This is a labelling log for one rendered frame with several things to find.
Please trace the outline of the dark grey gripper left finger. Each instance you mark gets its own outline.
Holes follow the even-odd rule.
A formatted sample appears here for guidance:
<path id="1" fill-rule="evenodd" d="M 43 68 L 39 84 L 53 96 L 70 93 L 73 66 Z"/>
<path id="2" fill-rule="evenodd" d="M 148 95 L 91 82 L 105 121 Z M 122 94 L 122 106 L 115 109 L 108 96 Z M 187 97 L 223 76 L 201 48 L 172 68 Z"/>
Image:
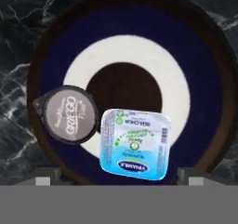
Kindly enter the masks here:
<path id="1" fill-rule="evenodd" d="M 61 170 L 57 167 L 39 167 L 19 181 L 20 185 L 52 186 L 60 184 Z"/>

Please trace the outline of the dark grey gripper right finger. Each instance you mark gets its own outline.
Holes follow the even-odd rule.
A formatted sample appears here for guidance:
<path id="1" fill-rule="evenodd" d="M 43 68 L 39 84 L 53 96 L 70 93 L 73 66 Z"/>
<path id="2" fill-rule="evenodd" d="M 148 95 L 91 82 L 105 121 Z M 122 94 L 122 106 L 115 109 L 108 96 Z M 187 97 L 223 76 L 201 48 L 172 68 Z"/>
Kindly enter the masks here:
<path id="1" fill-rule="evenodd" d="M 192 167 L 180 167 L 178 169 L 178 184 L 183 186 L 205 186 L 211 183 L 220 184 L 217 178 L 210 174 L 198 171 Z"/>

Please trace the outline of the round black grey yogurt container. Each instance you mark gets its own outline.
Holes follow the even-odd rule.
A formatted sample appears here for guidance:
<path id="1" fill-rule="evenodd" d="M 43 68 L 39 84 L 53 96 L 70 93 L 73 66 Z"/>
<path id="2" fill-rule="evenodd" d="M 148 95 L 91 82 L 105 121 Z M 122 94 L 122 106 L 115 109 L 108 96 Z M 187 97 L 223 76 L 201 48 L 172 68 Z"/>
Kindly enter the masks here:
<path id="1" fill-rule="evenodd" d="M 47 133 L 65 144 L 87 142 L 99 125 L 95 100 L 79 86 L 56 87 L 35 99 L 33 107 Z"/>

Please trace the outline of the square white blue yogurt container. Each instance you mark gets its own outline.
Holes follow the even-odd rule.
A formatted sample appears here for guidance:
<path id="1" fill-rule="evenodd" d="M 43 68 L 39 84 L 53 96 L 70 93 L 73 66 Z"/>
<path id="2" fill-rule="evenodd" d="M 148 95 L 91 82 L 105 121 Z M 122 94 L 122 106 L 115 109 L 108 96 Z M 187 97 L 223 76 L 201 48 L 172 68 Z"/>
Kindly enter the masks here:
<path id="1" fill-rule="evenodd" d="M 107 110 L 100 123 L 100 167 L 122 177 L 162 180 L 171 128 L 170 119 L 159 112 Z"/>

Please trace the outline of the brown blue white round plate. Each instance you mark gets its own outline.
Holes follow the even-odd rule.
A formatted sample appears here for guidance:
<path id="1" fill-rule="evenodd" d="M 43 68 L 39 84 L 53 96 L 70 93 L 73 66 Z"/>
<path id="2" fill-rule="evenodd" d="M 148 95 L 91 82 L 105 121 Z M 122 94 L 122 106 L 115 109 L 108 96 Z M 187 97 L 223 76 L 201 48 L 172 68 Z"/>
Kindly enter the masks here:
<path id="1" fill-rule="evenodd" d="M 79 86 L 99 109 L 87 142 L 52 138 L 33 101 Z M 78 184 L 165 185 L 180 167 L 209 169 L 230 144 L 238 119 L 236 59 L 222 30 L 186 0 L 80 0 L 42 38 L 30 65 L 28 114 L 39 144 Z M 165 177 L 122 177 L 99 164 L 100 123 L 109 109 L 159 112 L 171 123 Z"/>

